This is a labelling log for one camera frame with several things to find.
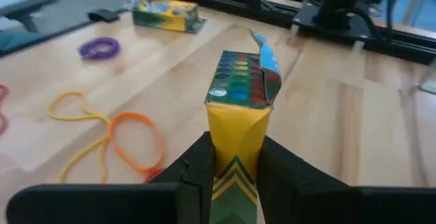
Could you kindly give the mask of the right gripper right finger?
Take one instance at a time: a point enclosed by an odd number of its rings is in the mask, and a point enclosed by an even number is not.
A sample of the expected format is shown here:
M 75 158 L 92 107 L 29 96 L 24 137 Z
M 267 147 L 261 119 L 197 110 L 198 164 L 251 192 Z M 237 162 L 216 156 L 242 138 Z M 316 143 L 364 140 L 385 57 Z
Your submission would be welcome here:
M 435 224 L 434 188 L 349 186 L 269 137 L 257 188 L 267 223 Z

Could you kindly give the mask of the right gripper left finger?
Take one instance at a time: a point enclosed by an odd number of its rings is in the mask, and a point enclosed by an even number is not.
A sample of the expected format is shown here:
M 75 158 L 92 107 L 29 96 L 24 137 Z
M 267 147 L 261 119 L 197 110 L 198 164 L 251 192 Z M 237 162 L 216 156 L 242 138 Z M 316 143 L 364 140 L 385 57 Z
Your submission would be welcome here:
M 8 223 L 207 223 L 215 164 L 204 132 L 152 181 L 139 184 L 34 185 L 9 200 Z

